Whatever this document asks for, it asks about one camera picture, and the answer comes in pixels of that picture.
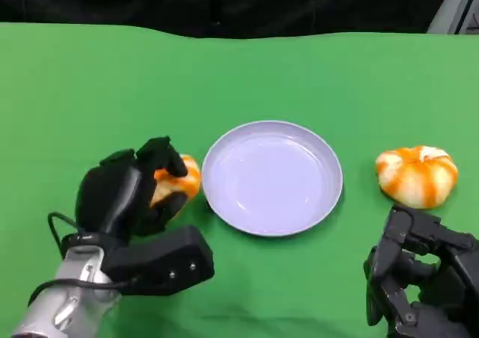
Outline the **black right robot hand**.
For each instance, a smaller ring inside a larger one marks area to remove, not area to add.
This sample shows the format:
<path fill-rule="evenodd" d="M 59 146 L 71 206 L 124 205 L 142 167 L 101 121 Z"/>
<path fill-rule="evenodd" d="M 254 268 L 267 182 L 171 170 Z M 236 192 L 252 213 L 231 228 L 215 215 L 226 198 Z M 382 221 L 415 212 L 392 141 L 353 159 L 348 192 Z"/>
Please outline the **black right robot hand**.
<path fill-rule="evenodd" d="M 363 264 L 366 318 L 388 337 L 478 336 L 478 240 L 427 212 L 392 206 Z"/>

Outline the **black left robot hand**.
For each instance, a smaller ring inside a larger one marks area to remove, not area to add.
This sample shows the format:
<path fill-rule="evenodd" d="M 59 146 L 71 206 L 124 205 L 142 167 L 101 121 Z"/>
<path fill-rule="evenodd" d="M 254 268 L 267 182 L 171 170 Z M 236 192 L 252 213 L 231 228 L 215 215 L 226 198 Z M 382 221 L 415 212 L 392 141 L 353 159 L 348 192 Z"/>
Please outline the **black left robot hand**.
<path fill-rule="evenodd" d="M 89 233 L 128 241 L 162 232 L 186 205 L 184 192 L 157 200 L 154 173 L 165 169 L 183 177 L 187 169 L 170 138 L 148 140 L 140 149 L 112 153 L 83 178 L 76 198 L 76 223 Z"/>

